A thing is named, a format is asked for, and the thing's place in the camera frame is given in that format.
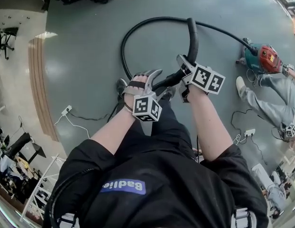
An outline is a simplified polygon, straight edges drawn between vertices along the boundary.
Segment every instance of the office chair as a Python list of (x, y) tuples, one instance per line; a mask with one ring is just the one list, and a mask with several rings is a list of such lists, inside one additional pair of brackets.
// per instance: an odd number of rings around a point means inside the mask
[[(14, 48), (8, 45), (9, 39), (11, 36), (16, 37), (18, 30), (19, 28), (16, 28), (16, 27), (0, 29), (0, 50), (4, 50), (6, 60), (9, 59), (9, 57), (7, 57), (7, 48), (10, 49), (11, 51), (14, 51)], [(4, 38), (1, 36), (2, 34), (5, 35), (4, 43), (1, 42), (2, 39)]]

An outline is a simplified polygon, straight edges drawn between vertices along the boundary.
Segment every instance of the gray floor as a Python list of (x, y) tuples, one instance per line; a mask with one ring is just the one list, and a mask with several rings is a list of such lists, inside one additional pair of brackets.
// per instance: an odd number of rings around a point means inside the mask
[[(112, 0), (106, 5), (89, 0), (63, 6), (51, 2), (47, 31), (58, 36), (46, 40), (46, 71), (50, 111), (53, 120), (67, 105), (73, 113), (85, 117), (101, 117), (116, 103), (114, 84), (125, 77), (119, 58), (119, 46), (125, 33), (136, 23), (157, 16), (193, 17), (196, 20), (226, 29), (239, 37), (270, 43), (283, 61), (295, 65), (295, 37), (289, 17), (272, 0)], [(246, 110), (238, 98), (235, 79), (244, 76), (246, 68), (235, 66), (240, 45), (233, 39), (198, 28), (197, 61), (226, 76), (220, 95), (211, 95), (231, 136), (238, 134), (230, 124), (235, 110)], [(126, 46), (126, 58), (131, 72), (161, 68), (162, 78), (177, 70), (177, 54), (186, 54), (188, 33), (184, 24), (161, 22), (136, 32)], [(256, 89), (258, 97), (273, 103), (283, 101), (271, 89)], [(179, 97), (172, 107), (180, 122), (191, 132), (196, 142), (189, 106)], [(74, 124), (88, 128), (92, 135), (106, 120), (85, 121), (70, 116)], [(256, 128), (255, 142), (263, 151), (271, 171), (283, 157), (286, 146), (271, 135), (271, 126), (253, 112), (236, 115), (235, 126), (243, 131)], [(86, 138), (86, 132), (72, 127), (66, 119), (57, 124), (59, 138), (67, 154)], [(248, 166), (261, 162), (261, 155), (248, 139), (240, 148)]]

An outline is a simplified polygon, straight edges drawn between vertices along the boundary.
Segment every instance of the black strap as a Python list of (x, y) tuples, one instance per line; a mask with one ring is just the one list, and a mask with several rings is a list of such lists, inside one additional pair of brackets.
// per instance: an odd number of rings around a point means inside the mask
[(128, 106), (128, 104), (124, 103), (124, 106), (125, 106), (128, 110), (130, 110), (131, 112), (133, 112), (133, 109), (130, 108), (130, 107)]
[(146, 83), (138, 82), (138, 81), (130, 81), (128, 86), (133, 86), (133, 87), (138, 87), (138, 88), (144, 89), (146, 87)]

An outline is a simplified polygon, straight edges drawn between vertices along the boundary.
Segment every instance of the electrical outlet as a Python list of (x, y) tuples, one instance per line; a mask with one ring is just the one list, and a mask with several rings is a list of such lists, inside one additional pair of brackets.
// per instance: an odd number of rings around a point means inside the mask
[(251, 135), (254, 135), (256, 133), (255, 129), (247, 130), (244, 135), (245, 137), (250, 137)]
[(67, 106), (64, 111), (62, 111), (62, 116), (66, 116), (68, 112), (72, 109), (71, 105)]

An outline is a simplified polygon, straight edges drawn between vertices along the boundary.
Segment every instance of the hand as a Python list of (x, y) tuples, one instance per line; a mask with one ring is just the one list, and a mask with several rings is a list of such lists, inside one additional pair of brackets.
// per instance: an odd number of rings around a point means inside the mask
[[(148, 79), (148, 76), (136, 76), (134, 77), (134, 79), (132, 81), (138, 81), (138, 82), (143, 82), (143, 83), (146, 83), (147, 82), (147, 79)], [(128, 86), (128, 87), (131, 87), (131, 88), (135, 88), (136, 90), (139, 90), (139, 91), (142, 91), (144, 89), (142, 88), (138, 88), (138, 87), (133, 87), (133, 86)], [(133, 109), (133, 106), (134, 106), (134, 96), (131, 95), (131, 94), (128, 94), (128, 93), (125, 93), (124, 94), (124, 102), (131, 108)]]

